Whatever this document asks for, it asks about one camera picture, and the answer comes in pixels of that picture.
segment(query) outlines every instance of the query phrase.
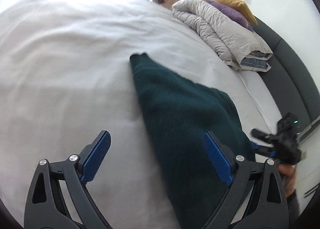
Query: folded duvet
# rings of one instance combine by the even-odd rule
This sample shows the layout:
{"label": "folded duvet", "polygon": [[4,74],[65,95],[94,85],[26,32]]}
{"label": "folded duvet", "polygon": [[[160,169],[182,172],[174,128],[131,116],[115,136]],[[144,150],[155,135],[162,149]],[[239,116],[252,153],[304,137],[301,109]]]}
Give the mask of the folded duvet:
{"label": "folded duvet", "polygon": [[180,0],[173,15],[193,29],[233,69],[267,72],[272,56],[268,44],[255,32],[232,21],[203,0]]}

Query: dark green towel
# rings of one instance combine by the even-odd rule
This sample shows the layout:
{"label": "dark green towel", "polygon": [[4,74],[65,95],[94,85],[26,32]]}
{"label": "dark green towel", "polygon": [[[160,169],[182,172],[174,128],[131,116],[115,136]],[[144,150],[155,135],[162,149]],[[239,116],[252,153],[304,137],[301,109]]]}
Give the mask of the dark green towel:
{"label": "dark green towel", "polygon": [[182,229],[200,229],[227,189],[201,146],[213,131],[235,155],[254,151],[229,96],[185,79],[148,55],[130,57],[143,119]]}

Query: purple pillow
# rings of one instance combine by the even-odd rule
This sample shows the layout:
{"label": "purple pillow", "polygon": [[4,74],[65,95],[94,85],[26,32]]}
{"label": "purple pillow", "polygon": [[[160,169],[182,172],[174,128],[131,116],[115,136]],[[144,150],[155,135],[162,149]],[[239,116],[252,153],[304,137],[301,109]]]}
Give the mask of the purple pillow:
{"label": "purple pillow", "polygon": [[218,9],[219,11],[221,11],[224,15],[228,16],[234,22],[240,24],[242,27],[253,32],[251,25],[248,23],[246,18],[240,12],[236,11],[235,9],[233,9],[227,5],[224,5],[224,4],[221,4],[218,2],[207,1],[207,3],[209,3],[210,5],[212,5],[213,7]]}

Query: human hand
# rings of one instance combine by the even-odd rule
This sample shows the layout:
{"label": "human hand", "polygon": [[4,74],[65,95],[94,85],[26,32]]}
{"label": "human hand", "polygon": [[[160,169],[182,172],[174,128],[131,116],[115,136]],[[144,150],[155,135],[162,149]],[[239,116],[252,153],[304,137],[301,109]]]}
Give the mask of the human hand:
{"label": "human hand", "polygon": [[289,197],[295,191],[296,170],[291,165],[278,165],[279,173],[285,175],[284,194]]}

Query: white bedsheet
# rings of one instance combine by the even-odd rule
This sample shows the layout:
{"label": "white bedsheet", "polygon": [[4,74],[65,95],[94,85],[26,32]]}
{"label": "white bedsheet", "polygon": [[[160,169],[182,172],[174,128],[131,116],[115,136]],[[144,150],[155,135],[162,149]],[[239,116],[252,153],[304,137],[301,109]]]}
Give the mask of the white bedsheet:
{"label": "white bedsheet", "polygon": [[0,198],[20,223],[39,160],[65,160],[106,129],[111,148],[87,188],[110,225],[179,228],[131,76],[129,57],[143,51],[227,92],[247,135],[269,131],[238,73],[171,11],[144,0],[25,0],[0,14]]}

